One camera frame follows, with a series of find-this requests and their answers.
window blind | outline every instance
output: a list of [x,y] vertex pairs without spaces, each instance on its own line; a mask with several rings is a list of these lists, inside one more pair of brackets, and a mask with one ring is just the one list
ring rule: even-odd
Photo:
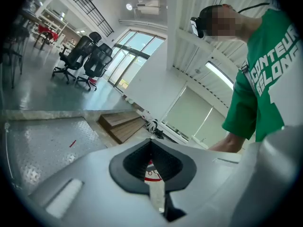
[[211,105],[188,87],[179,97],[165,121],[191,138],[208,115]]

metal railing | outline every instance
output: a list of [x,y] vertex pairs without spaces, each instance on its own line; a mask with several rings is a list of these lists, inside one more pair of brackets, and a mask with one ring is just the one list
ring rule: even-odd
[[94,21],[94,23],[101,29],[101,31],[108,37],[113,33],[112,27],[108,24],[105,18],[101,15],[99,10],[91,2],[91,0],[74,0],[80,8]]

diamond plate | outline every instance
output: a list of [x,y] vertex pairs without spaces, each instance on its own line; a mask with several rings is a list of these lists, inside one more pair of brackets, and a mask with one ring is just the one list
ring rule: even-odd
[[27,194],[77,158],[105,148],[83,118],[10,122],[9,162]]

glass door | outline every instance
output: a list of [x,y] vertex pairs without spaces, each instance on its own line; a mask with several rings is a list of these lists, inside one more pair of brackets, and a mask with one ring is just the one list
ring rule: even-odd
[[120,50],[120,52],[118,52],[118,54],[115,56],[113,61],[110,63],[107,71],[104,73],[104,78],[106,80],[110,77],[112,72],[117,68],[119,63],[124,60],[124,58],[126,57],[127,54],[128,54],[128,51],[124,51],[124,50]]
[[115,68],[113,74],[109,77],[109,82],[113,85],[119,80],[125,69],[128,65],[134,60],[135,55],[128,53],[124,59],[119,63],[119,65]]
[[128,84],[133,80],[137,72],[140,68],[144,65],[147,60],[142,57],[137,57],[133,63],[125,70],[122,74],[117,88],[120,89],[122,92],[127,88]]

man's arm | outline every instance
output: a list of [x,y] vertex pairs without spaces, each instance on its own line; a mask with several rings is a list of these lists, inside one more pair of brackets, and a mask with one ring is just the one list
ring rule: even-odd
[[241,150],[244,141],[244,137],[229,133],[223,140],[210,147],[209,150],[237,153]]

